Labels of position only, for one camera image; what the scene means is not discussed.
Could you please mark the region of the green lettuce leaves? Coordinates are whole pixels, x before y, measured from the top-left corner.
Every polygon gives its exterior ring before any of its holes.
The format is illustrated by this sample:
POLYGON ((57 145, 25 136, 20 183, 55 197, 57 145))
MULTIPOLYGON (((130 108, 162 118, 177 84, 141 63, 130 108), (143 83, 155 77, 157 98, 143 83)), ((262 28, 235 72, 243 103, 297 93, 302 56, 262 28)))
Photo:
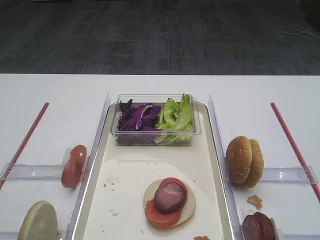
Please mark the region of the green lettuce leaves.
MULTIPOLYGON (((168 98, 158 114, 156 129, 163 132, 192 132, 193 109, 189 94, 183 94, 181 101, 168 98)), ((163 134, 155 138, 156 144, 187 146, 192 143, 191 134, 163 134)))

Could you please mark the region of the meat patty on tray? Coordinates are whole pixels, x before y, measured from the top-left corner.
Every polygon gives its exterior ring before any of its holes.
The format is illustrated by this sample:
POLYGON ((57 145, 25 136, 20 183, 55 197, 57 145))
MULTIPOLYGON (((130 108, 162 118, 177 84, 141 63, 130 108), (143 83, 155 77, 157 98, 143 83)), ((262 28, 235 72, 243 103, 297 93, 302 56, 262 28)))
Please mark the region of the meat patty on tray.
POLYGON ((182 182, 162 181, 153 198, 154 206, 161 214, 171 214, 186 204, 188 191, 182 182))

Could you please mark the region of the white pusher block tomato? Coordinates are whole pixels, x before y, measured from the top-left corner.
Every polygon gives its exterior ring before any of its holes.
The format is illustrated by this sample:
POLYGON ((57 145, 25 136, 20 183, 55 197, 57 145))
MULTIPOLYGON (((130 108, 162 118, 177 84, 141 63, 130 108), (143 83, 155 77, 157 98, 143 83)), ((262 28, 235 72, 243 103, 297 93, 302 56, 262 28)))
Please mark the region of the white pusher block tomato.
POLYGON ((62 157, 62 165, 65 166, 67 164, 67 162, 69 161, 70 157, 71 157, 71 148, 67 148, 64 152, 64 155, 62 157))

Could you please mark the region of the standing meat patties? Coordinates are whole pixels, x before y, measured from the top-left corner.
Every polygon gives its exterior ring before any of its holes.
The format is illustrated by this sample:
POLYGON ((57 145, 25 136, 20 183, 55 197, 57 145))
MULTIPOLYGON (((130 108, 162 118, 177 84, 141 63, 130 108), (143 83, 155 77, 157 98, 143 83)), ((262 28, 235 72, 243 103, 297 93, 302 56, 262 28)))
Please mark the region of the standing meat patties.
POLYGON ((265 214, 256 211, 247 215, 242 223, 245 240, 275 240, 275 230, 272 221, 265 214))

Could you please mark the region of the purple cabbage leaves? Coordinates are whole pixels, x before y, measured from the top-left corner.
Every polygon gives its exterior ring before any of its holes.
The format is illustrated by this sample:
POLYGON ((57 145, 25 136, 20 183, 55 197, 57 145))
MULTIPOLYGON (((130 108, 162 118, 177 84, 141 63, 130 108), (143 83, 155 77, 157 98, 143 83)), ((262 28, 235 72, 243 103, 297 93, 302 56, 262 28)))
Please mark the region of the purple cabbage leaves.
POLYGON ((158 114, 161 107, 151 103, 139 107, 132 106, 133 100, 127 103, 120 101, 121 117, 117 128, 119 131, 157 131, 156 124, 159 121, 158 114))

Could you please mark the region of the clear plastic salad container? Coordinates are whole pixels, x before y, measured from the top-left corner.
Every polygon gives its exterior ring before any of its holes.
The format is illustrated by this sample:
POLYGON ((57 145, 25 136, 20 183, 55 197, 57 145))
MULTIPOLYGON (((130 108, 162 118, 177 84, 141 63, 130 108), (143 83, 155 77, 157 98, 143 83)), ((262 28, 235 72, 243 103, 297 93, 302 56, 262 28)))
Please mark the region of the clear plastic salad container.
POLYGON ((120 94, 114 107, 110 133, 118 146, 190 146, 201 134, 191 94, 120 94))

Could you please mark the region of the bottom bun slice on tray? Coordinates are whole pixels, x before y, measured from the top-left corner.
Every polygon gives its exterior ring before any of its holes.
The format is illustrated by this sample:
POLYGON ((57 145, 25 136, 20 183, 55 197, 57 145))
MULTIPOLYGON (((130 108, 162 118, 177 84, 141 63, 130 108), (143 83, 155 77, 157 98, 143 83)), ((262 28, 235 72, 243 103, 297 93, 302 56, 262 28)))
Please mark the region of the bottom bun slice on tray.
MULTIPOLYGON (((148 200, 151 200, 154 197, 156 189, 160 185, 160 182, 164 179, 156 180, 156 181, 152 182, 146 188, 145 193, 144 193, 144 197, 143 197, 143 207, 144 208, 146 207, 146 202, 148 200)), ((188 200, 187 200, 187 203, 185 204, 184 208, 182 209, 181 219, 178 221, 178 224, 175 226, 178 226, 178 225, 184 223, 185 221, 187 221, 194 214, 195 209, 196 209, 196 197, 194 195, 194 192, 192 191, 192 189, 189 187, 189 185, 187 183, 185 183, 184 181, 182 181, 182 182, 187 187, 188 200)))

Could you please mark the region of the rear sesame bun top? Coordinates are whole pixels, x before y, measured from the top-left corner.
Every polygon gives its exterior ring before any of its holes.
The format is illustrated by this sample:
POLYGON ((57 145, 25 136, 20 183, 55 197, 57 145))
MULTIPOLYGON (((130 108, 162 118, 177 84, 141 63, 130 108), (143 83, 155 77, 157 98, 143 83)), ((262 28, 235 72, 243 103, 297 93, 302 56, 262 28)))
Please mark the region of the rear sesame bun top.
POLYGON ((260 144, 255 139, 249 139, 252 151, 252 161, 250 172, 243 185, 247 188, 253 188, 261 179, 264 171, 264 159, 260 144))

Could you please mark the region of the left red strip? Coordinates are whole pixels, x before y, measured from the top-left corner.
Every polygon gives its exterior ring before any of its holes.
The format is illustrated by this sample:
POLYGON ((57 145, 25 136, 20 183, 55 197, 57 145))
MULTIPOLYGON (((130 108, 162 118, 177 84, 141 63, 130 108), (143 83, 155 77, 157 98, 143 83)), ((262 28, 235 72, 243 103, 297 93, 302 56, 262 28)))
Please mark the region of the left red strip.
POLYGON ((19 148, 17 149, 16 153, 14 154, 12 160, 6 165, 3 169, 3 174, 0 177, 0 188, 4 186, 9 173, 11 172, 12 168, 15 166, 17 160, 19 159, 21 153, 23 152, 24 148, 26 147, 30 137, 32 136, 33 132, 35 131, 36 127, 38 126, 40 120, 42 119, 43 115, 45 114, 48 106, 50 105, 49 102, 45 102, 42 109, 38 113, 36 119, 34 120, 33 124, 31 125, 30 129, 28 130, 26 136, 24 137, 23 141, 21 142, 19 148))

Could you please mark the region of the left upper clear track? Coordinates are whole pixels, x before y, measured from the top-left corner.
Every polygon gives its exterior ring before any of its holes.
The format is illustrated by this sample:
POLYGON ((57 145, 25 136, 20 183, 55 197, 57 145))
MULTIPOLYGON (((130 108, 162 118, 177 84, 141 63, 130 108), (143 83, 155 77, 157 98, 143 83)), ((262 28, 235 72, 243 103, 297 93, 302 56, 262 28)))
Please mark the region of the left upper clear track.
POLYGON ((63 165, 28 165, 7 163, 3 168, 0 179, 15 180, 60 180, 63 165))

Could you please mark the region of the clear track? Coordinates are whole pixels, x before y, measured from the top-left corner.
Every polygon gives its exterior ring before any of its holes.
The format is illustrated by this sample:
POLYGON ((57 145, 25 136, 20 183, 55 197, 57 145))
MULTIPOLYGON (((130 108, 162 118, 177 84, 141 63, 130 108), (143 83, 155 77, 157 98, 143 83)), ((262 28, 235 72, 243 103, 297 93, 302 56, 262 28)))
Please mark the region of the clear track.
POLYGON ((265 167, 259 183, 266 184, 318 184, 318 179, 310 166, 265 167))
POLYGON ((3 168, 0 179, 15 180, 60 180, 63 165, 28 165, 7 163, 3 168))
POLYGON ((284 234, 285 240, 320 240, 319 234, 284 234))

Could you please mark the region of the right upper clear track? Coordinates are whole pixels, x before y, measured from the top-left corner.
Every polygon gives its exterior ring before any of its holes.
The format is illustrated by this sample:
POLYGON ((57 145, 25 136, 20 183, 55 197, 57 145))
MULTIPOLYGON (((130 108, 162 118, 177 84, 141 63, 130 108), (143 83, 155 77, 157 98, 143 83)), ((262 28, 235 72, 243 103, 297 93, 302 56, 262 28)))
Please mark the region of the right upper clear track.
POLYGON ((266 184, 318 184, 318 179, 310 166, 265 167, 259 183, 266 184))

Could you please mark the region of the standing pale bun slice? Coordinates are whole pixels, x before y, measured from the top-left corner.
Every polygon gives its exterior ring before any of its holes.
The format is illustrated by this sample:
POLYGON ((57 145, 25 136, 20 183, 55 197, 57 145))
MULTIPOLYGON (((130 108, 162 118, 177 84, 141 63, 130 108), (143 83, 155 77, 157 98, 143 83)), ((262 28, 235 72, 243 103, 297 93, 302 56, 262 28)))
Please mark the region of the standing pale bun slice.
POLYGON ((18 233, 18 240, 56 240, 57 213, 48 201, 36 202, 28 210, 18 233))

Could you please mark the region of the right red strip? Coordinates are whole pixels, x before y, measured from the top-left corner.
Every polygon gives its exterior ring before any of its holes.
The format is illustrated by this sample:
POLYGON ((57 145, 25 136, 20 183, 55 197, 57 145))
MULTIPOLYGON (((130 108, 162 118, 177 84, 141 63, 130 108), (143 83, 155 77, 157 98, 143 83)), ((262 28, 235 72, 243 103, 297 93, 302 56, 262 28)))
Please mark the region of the right red strip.
POLYGON ((277 117, 277 120, 280 123, 280 125, 281 125, 281 127, 282 127, 282 129, 283 129, 283 131, 284 131, 284 133, 285 133, 285 135, 286 135, 286 137, 287 137, 287 139, 288 139, 288 141, 289 141, 289 143, 290 143, 290 145, 291 145, 291 147, 292 147, 292 149, 293 149, 293 151, 294 151, 294 153, 295 153, 295 155, 296 155, 296 157, 297 157, 297 159, 298 159, 298 161, 300 163, 300 165, 303 167, 303 169, 305 171, 305 174, 309 179, 309 182, 311 184, 313 192, 314 192, 314 194, 316 195, 316 197, 317 197, 317 199, 319 201, 320 200, 320 189, 318 187, 318 184, 316 183, 316 177, 311 173, 311 168, 307 166, 307 163, 304 160, 304 158, 303 158, 303 156, 302 156, 302 154, 301 154, 301 152, 300 152, 300 150, 299 150, 294 138, 292 137, 292 135, 291 135, 291 133, 290 133, 290 131, 289 131, 284 119, 283 119, 283 117, 281 116, 281 113, 279 112, 276 104, 274 102, 271 102, 270 106, 271 106, 275 116, 277 117))

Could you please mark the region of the right lower clear track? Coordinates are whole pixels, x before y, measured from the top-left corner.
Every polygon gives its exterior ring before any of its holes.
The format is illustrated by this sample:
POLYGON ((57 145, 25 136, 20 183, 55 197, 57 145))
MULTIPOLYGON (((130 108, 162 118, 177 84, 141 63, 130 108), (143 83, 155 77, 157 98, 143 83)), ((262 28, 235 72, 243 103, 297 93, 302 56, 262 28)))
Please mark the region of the right lower clear track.
POLYGON ((319 234, 284 234, 285 240, 320 240, 319 234))

